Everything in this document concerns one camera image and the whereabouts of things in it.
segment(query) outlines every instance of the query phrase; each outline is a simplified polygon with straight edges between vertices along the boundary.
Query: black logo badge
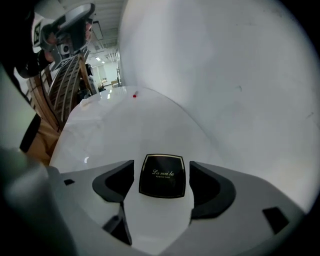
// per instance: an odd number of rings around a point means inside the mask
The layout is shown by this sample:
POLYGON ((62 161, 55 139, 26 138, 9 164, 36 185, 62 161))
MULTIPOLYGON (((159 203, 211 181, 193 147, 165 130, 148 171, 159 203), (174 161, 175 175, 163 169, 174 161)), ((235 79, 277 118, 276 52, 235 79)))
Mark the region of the black logo badge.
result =
POLYGON ((154 198, 182 198, 186 171, 181 156, 147 154, 142 166, 139 193, 154 198))

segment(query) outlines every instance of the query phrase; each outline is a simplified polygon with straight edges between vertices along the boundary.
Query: white curved surface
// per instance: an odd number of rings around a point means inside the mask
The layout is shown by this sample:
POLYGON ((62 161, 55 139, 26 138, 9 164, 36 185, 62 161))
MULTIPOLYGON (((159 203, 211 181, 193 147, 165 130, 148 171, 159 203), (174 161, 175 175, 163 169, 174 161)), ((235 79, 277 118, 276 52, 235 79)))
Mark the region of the white curved surface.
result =
POLYGON ((308 212, 320 180, 320 65, 272 0, 128 0, 125 85, 179 104, 218 154, 208 164, 263 178, 308 212))
POLYGON ((208 163, 210 140, 173 101, 142 87, 119 87, 95 94, 70 114, 50 165, 61 173, 134 160, 134 183, 124 200, 132 247, 158 254, 189 225, 194 197, 189 161, 208 163), (139 193, 139 177, 147 154, 182 156, 185 196, 176 199, 139 193))

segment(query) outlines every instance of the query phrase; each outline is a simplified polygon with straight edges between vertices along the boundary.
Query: black plastic panel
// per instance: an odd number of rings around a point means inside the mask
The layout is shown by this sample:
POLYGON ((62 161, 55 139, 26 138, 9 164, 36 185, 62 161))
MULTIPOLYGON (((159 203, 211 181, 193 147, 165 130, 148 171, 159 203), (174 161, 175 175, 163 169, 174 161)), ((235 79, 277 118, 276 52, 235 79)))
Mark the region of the black plastic panel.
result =
POLYGON ((113 216, 104 226, 103 229, 110 233, 116 239, 131 246, 132 239, 127 225, 124 206, 121 204, 118 215, 113 216))
POLYGON ((189 184, 194 197, 193 220, 218 217, 236 198, 235 186, 229 179, 194 161, 190 161, 189 184))
POLYGON ((289 224, 288 219, 278 207, 263 209, 262 212, 269 222, 274 234, 278 234, 286 225, 289 224))
POLYGON ((123 202, 135 180, 134 163, 133 160, 130 160, 96 177, 92 182, 93 190, 108 202, 123 202))

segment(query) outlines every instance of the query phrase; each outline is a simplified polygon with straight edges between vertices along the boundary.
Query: white ceiling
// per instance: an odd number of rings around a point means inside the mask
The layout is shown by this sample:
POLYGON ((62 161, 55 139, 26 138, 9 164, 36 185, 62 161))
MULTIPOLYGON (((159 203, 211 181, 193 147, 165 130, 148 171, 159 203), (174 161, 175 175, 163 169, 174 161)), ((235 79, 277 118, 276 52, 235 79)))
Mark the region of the white ceiling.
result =
POLYGON ((99 21, 103 39, 97 40, 92 33, 91 43, 88 46, 91 53, 87 62, 92 66, 99 66, 100 62, 95 59, 97 56, 106 63, 116 61, 118 28, 124 0, 59 0, 59 2, 66 11, 87 3, 95 4, 93 21, 99 21))

